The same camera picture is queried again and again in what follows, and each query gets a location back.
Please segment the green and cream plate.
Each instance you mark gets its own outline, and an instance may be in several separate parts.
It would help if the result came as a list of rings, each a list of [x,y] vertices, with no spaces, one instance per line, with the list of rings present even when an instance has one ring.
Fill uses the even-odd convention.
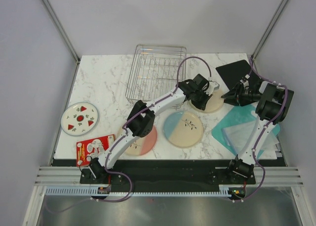
[[[224,94],[224,92],[221,89],[215,90],[212,94],[212,97],[208,100],[207,104],[206,104],[206,108],[205,110],[199,110],[197,109],[191,101],[189,101],[190,106],[198,111],[198,112],[202,112],[202,113],[213,113],[216,112],[217,110],[221,109],[221,107],[224,104],[224,99],[221,98],[221,96]]]

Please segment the metal wire dish rack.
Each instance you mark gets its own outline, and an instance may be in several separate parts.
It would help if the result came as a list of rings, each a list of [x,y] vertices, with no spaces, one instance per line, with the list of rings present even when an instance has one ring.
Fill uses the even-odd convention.
[[[173,90],[177,81],[186,79],[186,65],[179,73],[180,63],[187,57],[184,46],[138,44],[128,77],[125,97],[130,104],[148,102]]]

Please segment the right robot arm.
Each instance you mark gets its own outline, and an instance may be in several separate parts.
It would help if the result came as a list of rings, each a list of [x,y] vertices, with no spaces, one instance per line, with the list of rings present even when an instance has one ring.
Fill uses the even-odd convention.
[[[282,122],[289,110],[294,91],[285,85],[260,80],[255,89],[249,88],[246,81],[240,81],[222,98],[233,106],[246,106],[257,102],[256,121],[245,146],[230,161],[225,170],[231,183],[246,183],[254,177],[254,165],[258,165],[257,155],[274,127]]]

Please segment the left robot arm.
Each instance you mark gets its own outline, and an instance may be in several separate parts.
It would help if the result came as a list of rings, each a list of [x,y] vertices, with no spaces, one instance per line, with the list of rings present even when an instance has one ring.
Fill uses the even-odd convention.
[[[174,90],[155,100],[148,103],[137,101],[122,126],[121,135],[104,154],[100,155],[100,158],[104,159],[104,164],[101,164],[98,157],[90,161],[88,165],[90,177],[97,183],[104,183],[109,175],[116,174],[132,183],[126,174],[112,170],[118,158],[132,143],[146,137],[152,131],[155,118],[172,106],[191,101],[196,108],[204,110],[214,90],[210,83],[210,78],[206,79],[198,74],[193,79],[178,82]]]

